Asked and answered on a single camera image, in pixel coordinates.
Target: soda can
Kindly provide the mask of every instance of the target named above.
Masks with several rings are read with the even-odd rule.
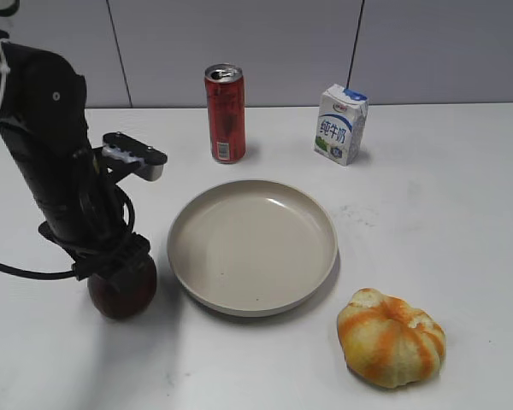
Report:
[[[205,70],[211,153],[231,164],[245,155],[245,91],[241,68],[215,64]]]

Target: wall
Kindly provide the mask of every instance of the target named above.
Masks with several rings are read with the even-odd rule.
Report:
[[[349,74],[372,103],[513,102],[513,0],[364,0],[354,54],[361,6],[21,0],[1,26],[65,56],[86,76],[91,107],[203,106],[215,62],[244,69],[250,106],[316,105]]]

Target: beige plate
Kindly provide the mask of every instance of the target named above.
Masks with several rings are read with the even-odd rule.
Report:
[[[325,210],[283,184],[247,180],[212,188],[171,227],[168,256],[201,303],[236,316],[267,316],[310,297],[338,251]]]

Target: milk carton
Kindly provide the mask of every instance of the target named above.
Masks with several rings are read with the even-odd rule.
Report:
[[[335,84],[321,94],[314,150],[340,165],[359,153],[369,100],[363,94]]]

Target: table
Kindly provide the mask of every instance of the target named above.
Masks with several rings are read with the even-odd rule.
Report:
[[[317,108],[250,108],[247,156],[214,162],[204,109],[88,110],[91,140],[123,131],[167,152],[163,177],[121,183],[160,274],[149,309],[104,319],[85,284],[0,273],[0,410],[495,409],[513,404],[513,104],[375,106],[357,161],[312,151]],[[169,270],[175,215],[235,179],[316,198],[338,231],[336,274],[267,319],[201,308]],[[0,140],[0,261],[59,271],[42,216]],[[335,320],[362,287],[403,297],[445,329],[440,375],[394,391],[345,367]]]

